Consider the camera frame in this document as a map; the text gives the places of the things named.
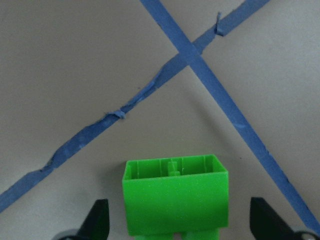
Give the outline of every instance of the blue tape strip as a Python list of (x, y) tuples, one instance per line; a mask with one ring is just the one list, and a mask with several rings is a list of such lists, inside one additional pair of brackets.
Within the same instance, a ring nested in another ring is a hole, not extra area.
[[(236, 10), (232, 11), (229, 15), (219, 21), (219, 31), (217, 32), (217, 34), (220, 33), (221, 35), (225, 36), (232, 29), (238, 26), (245, 18), (248, 18), (250, 14), (254, 13), (254, 11), (252, 10), (246, 11), (246, 8), (250, 8), (250, 6), (246, 3), (243, 3)], [(217, 26), (214, 25), (193, 42), (199, 53), (202, 53), (203, 50), (214, 40), (216, 31)], [(168, 80), (178, 74), (186, 66), (187, 63), (184, 61), (184, 58), (180, 54), (177, 54), (175, 57), (169, 60), (161, 68), (155, 78), (136, 96), (134, 96), (126, 105), (115, 112), (108, 113), (100, 121), (82, 129), (69, 141), (62, 145), (54, 153), (51, 160), (42, 169), (27, 173), (8, 190), (3, 192), (0, 195), (0, 213), (11, 204), (13, 204), (16, 200), (18, 200), (22, 195), (32, 189), (45, 177), (47, 177), (54, 169), (58, 168), (66, 160), (68, 160), (70, 157), (80, 151), (84, 146), (90, 143), (95, 137), (97, 137), (104, 130), (114, 124), (117, 120), (124, 119), (126, 113), (128, 113), (139, 102), (141, 102), (158, 88), (160, 88)]]
[(315, 216), (311, 213), (308, 206), (301, 198), (294, 186), (277, 164), (276, 160), (269, 153), (264, 143), (258, 137), (254, 129), (231, 99), (227, 91), (221, 85), (217, 77), (208, 67), (206, 62), (200, 56), (196, 47), (188, 40), (186, 35), (177, 25), (175, 20), (170, 16), (165, 7), (159, 0), (140, 0), (144, 7), (152, 15), (153, 19), (160, 25), (162, 30), (171, 40), (173, 45), (179, 51), (184, 60), (190, 65), (192, 70), (204, 84), (209, 93), (229, 118), (235, 129), (241, 135), (243, 140), (252, 150), (264, 169), (273, 179), (275, 184), (284, 194), (291, 206), (300, 216), (304, 224), (320, 235), (320, 224)]

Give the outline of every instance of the green object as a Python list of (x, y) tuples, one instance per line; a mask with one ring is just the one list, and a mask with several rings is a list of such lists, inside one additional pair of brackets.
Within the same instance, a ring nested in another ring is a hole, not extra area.
[(217, 240), (228, 225), (228, 171), (215, 155), (128, 161), (122, 186), (135, 240)]

